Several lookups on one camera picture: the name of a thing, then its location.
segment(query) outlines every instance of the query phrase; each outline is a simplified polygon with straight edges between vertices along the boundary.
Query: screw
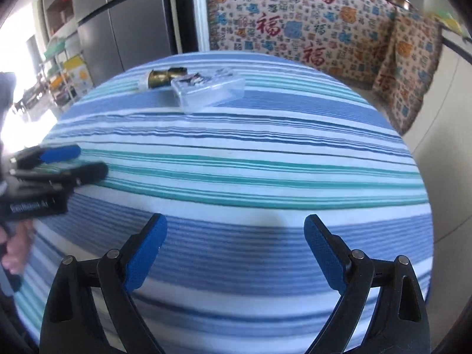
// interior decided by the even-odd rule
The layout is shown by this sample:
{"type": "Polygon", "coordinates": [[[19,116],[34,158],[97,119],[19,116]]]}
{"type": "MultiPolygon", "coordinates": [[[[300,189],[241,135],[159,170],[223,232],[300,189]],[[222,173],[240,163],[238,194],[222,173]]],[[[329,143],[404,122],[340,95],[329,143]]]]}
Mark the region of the screw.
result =
{"type": "Polygon", "coordinates": [[[398,262],[400,262],[404,265],[408,265],[410,263],[410,260],[408,259],[408,257],[405,257],[404,255],[399,255],[398,256],[398,262]]]}
{"type": "Polygon", "coordinates": [[[359,250],[359,249],[354,249],[351,254],[353,255],[353,257],[357,260],[361,260],[362,258],[365,257],[365,254],[362,250],[359,250]]]}
{"type": "Polygon", "coordinates": [[[107,257],[108,258],[117,258],[119,256],[119,250],[118,249],[111,249],[110,251],[108,251],[107,253],[107,257]]]}
{"type": "Polygon", "coordinates": [[[64,258],[62,259],[62,263],[63,263],[64,265],[70,265],[73,260],[74,260],[74,257],[71,256],[71,255],[68,255],[67,257],[64,257],[64,258]]]}

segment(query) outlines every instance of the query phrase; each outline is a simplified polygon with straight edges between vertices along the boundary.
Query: metal pot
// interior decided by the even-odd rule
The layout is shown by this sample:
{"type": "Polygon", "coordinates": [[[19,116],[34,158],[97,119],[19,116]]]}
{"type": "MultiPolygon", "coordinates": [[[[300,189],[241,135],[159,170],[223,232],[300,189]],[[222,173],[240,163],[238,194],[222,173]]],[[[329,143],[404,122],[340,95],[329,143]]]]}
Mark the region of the metal pot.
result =
{"type": "Polygon", "coordinates": [[[399,6],[400,8],[405,9],[406,11],[415,10],[412,3],[410,3],[408,0],[387,0],[387,1],[389,3],[392,3],[393,5],[396,5],[396,6],[399,6]]]}

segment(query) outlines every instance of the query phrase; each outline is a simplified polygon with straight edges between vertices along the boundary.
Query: plastic box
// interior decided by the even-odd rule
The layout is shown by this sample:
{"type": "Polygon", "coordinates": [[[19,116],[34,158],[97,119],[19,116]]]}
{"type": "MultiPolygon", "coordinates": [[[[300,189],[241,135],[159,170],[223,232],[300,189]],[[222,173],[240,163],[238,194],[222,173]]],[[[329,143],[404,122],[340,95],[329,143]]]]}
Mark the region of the plastic box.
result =
{"type": "Polygon", "coordinates": [[[191,73],[171,81],[180,107],[186,114],[244,96],[245,79],[231,69],[191,73]]]}

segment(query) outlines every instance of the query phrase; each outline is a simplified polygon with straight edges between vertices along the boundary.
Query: round table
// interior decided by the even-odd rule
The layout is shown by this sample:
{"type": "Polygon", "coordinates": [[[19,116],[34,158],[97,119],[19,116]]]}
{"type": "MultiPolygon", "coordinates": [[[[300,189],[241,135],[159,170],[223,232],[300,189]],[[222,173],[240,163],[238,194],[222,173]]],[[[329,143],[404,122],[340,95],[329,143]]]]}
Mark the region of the round table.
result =
{"type": "MultiPolygon", "coordinates": [[[[36,338],[60,259],[119,248],[154,212],[168,236],[134,300],[168,354],[303,353],[339,297],[305,242],[310,214],[372,258],[407,255],[428,290],[431,212],[412,156],[372,106],[312,68],[242,52],[148,63],[65,113],[44,144],[65,143],[81,146],[80,161],[106,162],[109,177],[78,189],[68,214],[38,221],[16,295],[36,338]],[[245,96],[185,115],[170,88],[137,90],[147,71],[171,66],[234,68],[245,96]]],[[[351,345],[374,305],[371,294],[351,345]]]]}

